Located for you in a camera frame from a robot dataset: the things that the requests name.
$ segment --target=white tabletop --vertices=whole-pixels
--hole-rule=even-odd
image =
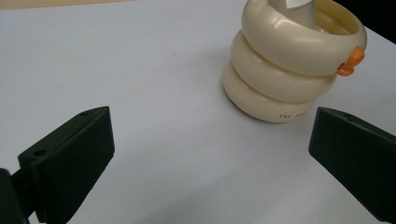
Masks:
[[[245,3],[0,11],[0,167],[16,172],[26,148],[108,105],[116,153],[71,224],[380,223],[308,143],[318,106],[396,134],[396,46],[367,29],[353,76],[304,118],[266,123],[220,83]]]

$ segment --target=white surface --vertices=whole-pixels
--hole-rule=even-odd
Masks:
[[[269,124],[220,85],[244,1],[152,0],[0,11],[0,167],[77,113],[109,105],[116,153],[71,224],[380,223],[308,154],[316,108],[396,134],[396,47],[310,113]],[[30,218],[36,223],[35,215]]]

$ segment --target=cream plastic ring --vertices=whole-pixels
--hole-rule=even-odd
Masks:
[[[231,60],[239,76],[254,90],[286,102],[315,100],[332,87],[337,77],[305,76],[277,67],[251,49],[242,31],[233,39]]]
[[[233,68],[231,60],[223,69],[222,85],[230,99],[250,116],[273,123],[284,123],[304,116],[313,103],[286,103],[254,91]]]
[[[365,50],[367,34],[359,19],[332,0],[317,0],[313,30],[277,12],[268,0],[247,1],[242,30],[247,42],[268,61],[295,73],[335,74],[354,50]]]

